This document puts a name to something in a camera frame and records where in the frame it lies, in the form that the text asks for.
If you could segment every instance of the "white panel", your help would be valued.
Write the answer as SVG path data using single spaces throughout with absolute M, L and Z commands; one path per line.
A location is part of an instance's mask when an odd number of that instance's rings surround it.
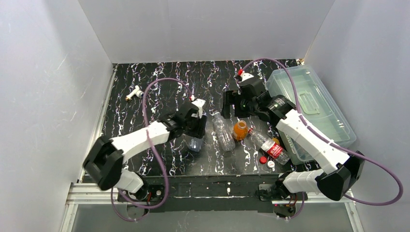
M 136 193 L 144 185 L 142 179 L 135 172 L 121 170 L 121 177 L 114 187 Z
M 279 131 L 284 132 L 293 140 L 295 140 L 303 149 L 310 154 L 316 162 L 321 166 L 323 171 L 330 174 L 337 170 L 338 163 L 345 163 L 349 155 L 346 152 L 332 148 L 329 144 L 326 144 L 321 139 L 316 137 L 309 131 L 308 126 L 317 131 L 320 136 L 333 141 L 324 135 L 319 129 L 311 124 L 308 120 L 307 126 L 305 126 L 299 119 L 299 114 L 296 110 L 291 110 L 286 114 L 286 119 L 281 119 L 276 125 Z
M 354 149 L 394 170 L 404 184 L 398 203 L 357 204 L 365 231 L 408 231 L 410 206 L 410 2 L 336 0 L 306 63 L 321 78 L 357 135 Z M 355 197 L 386 201 L 397 184 L 366 163 Z
M 117 150 L 124 152 L 122 154 L 124 156 L 123 163 L 128 162 L 133 156 L 151 147 L 146 136 L 146 131 L 149 132 L 149 137 L 154 145 L 164 144 L 168 141 L 169 131 L 167 131 L 164 124 L 158 121 L 154 121 L 148 127 L 130 134 L 112 138 L 112 145 Z
M 74 0 L 0 3 L 1 231 L 58 231 L 112 65 Z
M 322 169 L 309 172 L 292 172 L 285 178 L 283 185 L 290 193 L 314 192 L 319 194 L 320 190 L 315 178 L 322 175 L 322 173 Z
M 117 205 L 122 215 L 138 217 L 143 209 Z M 290 222 L 257 211 L 177 211 L 152 213 L 138 223 L 121 220 L 108 204 L 78 207 L 73 232 L 353 232 L 345 204 L 307 203 Z
M 334 0 L 79 0 L 114 63 L 302 58 Z

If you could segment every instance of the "orange juice bottle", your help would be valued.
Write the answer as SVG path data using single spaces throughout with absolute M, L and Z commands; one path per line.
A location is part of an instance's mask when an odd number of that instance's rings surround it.
M 246 126 L 245 121 L 239 121 L 234 125 L 234 132 L 232 136 L 235 140 L 241 141 L 245 139 L 246 135 L 248 134 L 248 127 Z

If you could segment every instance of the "plastic bottle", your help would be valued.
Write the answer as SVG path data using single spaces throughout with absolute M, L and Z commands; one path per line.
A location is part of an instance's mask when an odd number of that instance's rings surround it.
M 253 128 L 249 130 L 249 134 L 253 142 L 278 163 L 284 165 L 289 161 L 287 152 L 272 139 L 264 136 L 260 131 L 254 130 Z
M 222 150 L 232 151 L 235 148 L 234 138 L 220 112 L 215 111 L 212 123 L 214 124 L 214 130 Z
M 246 138 L 248 134 L 248 127 L 246 126 L 246 122 L 241 120 L 234 125 L 234 132 L 232 136 L 235 140 L 241 141 Z
M 198 139 L 198 138 L 194 138 L 191 136 L 187 136 L 187 137 L 190 139 L 190 142 L 188 143 L 188 148 L 191 151 L 199 152 L 201 150 L 202 143 L 204 142 L 204 138 Z

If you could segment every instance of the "red bottle cap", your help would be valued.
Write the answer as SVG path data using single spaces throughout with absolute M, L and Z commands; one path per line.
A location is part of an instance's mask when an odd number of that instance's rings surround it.
M 265 156 L 259 158 L 259 163 L 266 164 L 266 162 L 268 162 L 268 159 Z

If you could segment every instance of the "clear plastic bottle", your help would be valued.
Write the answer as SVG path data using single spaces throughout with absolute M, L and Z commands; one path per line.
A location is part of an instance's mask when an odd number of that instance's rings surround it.
M 234 138 L 220 112 L 215 111 L 212 123 L 222 150 L 232 151 L 235 148 Z
M 260 131 L 254 130 L 253 128 L 249 130 L 249 134 L 253 142 L 278 163 L 284 165 L 289 161 L 287 152 L 272 139 L 264 136 Z
M 190 142 L 188 143 L 188 148 L 191 151 L 199 152 L 201 150 L 202 143 L 204 142 L 204 138 L 198 139 L 198 138 L 191 137 L 188 135 L 187 135 L 187 138 L 190 139 Z

